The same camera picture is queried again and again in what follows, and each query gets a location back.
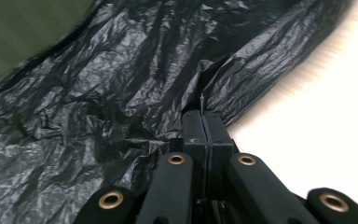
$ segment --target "crumpled plastic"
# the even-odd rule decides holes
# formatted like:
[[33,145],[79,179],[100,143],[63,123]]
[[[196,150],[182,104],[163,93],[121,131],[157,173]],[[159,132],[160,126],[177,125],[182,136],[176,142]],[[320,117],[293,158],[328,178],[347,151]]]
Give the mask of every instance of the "crumpled plastic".
[[0,223],[71,223],[93,192],[150,183],[181,113],[239,118],[350,0],[97,1],[0,83]]

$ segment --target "wrinkled plastic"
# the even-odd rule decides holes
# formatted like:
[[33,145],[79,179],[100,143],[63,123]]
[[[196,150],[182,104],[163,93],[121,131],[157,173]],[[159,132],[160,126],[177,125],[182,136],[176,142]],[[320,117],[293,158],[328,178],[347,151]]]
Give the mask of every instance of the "wrinkled plastic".
[[184,109],[235,121],[349,4],[96,2],[0,83],[0,223],[71,223],[103,186],[147,186]]

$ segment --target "white surface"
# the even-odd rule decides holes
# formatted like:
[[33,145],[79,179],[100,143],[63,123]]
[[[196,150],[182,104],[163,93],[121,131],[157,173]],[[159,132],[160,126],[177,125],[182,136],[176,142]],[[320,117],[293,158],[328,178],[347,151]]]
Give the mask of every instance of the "white surface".
[[292,192],[358,202],[358,0],[309,58],[228,128]]

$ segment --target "black tarp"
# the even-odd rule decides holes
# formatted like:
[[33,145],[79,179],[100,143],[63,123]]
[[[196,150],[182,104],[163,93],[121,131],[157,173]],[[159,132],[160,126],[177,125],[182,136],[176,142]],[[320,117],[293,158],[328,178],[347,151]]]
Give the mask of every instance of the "black tarp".
[[235,121],[350,0],[96,2],[0,83],[0,223],[71,223],[97,189],[153,177],[181,112]]

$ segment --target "brass grommet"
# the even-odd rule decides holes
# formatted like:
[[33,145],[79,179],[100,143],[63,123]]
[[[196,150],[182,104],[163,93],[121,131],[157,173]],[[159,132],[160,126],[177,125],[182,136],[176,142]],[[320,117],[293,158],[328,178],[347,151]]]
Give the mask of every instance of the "brass grommet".
[[171,155],[168,158],[168,162],[173,165],[180,165],[185,162],[185,157],[179,154]]
[[[112,203],[107,202],[106,199],[109,197],[116,197],[116,200]],[[124,196],[120,191],[112,190],[112,191],[105,193],[100,198],[100,201],[98,201],[98,205],[100,205],[100,207],[102,209],[112,209],[112,208],[116,208],[117,206],[119,206],[123,202],[123,200],[124,200]]]
[[322,204],[326,207],[337,212],[344,213],[350,210],[350,206],[344,200],[330,193],[321,194],[321,196],[319,196],[319,200],[321,200]]
[[255,165],[255,159],[250,156],[239,156],[238,161],[244,165]]

